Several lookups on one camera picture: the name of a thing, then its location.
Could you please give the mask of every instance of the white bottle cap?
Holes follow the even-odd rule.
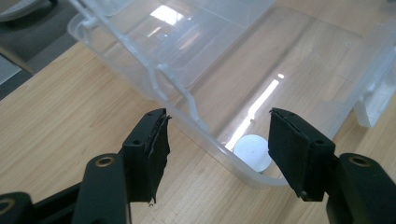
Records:
[[[256,172],[264,171],[272,161],[267,140],[255,134],[241,137],[233,148],[233,154]]]

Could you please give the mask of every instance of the black mechanical part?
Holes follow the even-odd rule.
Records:
[[[165,109],[147,113],[118,154],[92,159],[81,183],[39,203],[23,192],[0,195],[0,223],[131,223],[129,203],[156,202],[170,153],[169,119]]]
[[[124,160],[130,202],[156,202],[155,195],[170,152],[168,120],[164,110],[147,113],[122,144],[119,154]]]
[[[374,160],[346,153],[302,118],[273,108],[269,153],[304,201],[329,194],[331,223],[396,223],[396,185]]]
[[[273,108],[271,115],[270,156],[298,197],[321,202],[324,165],[332,161],[335,144],[294,113]]]

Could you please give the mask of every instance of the screw hole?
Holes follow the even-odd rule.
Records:
[[[15,205],[15,200],[11,198],[0,200],[0,216],[11,210],[12,207],[14,207],[14,205]]]
[[[371,165],[370,162],[367,161],[365,158],[358,157],[358,156],[349,157],[349,161],[354,163],[355,165],[359,165],[359,166],[363,166],[363,167],[368,167]]]
[[[96,161],[95,165],[99,167],[106,167],[111,165],[114,162],[114,158],[112,157],[103,157]]]

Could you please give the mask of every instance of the clear plastic container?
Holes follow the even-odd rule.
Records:
[[[293,111],[333,138],[396,61],[396,21],[363,38],[270,8],[270,1],[134,0],[109,11],[96,1],[72,3],[81,14],[70,21],[70,34],[254,188],[287,184],[273,162],[258,173],[233,154],[242,136],[268,138],[272,107]]]

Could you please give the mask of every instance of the wooden tabletop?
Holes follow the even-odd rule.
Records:
[[[140,118],[159,107],[76,44],[0,101],[0,194],[25,191],[37,202],[76,184],[91,158],[118,152]],[[251,189],[172,121],[169,141],[158,202],[132,203],[134,223],[328,222],[326,203],[304,203],[288,187]],[[371,157],[396,180],[396,98],[373,129],[352,112],[334,142],[336,155]]]

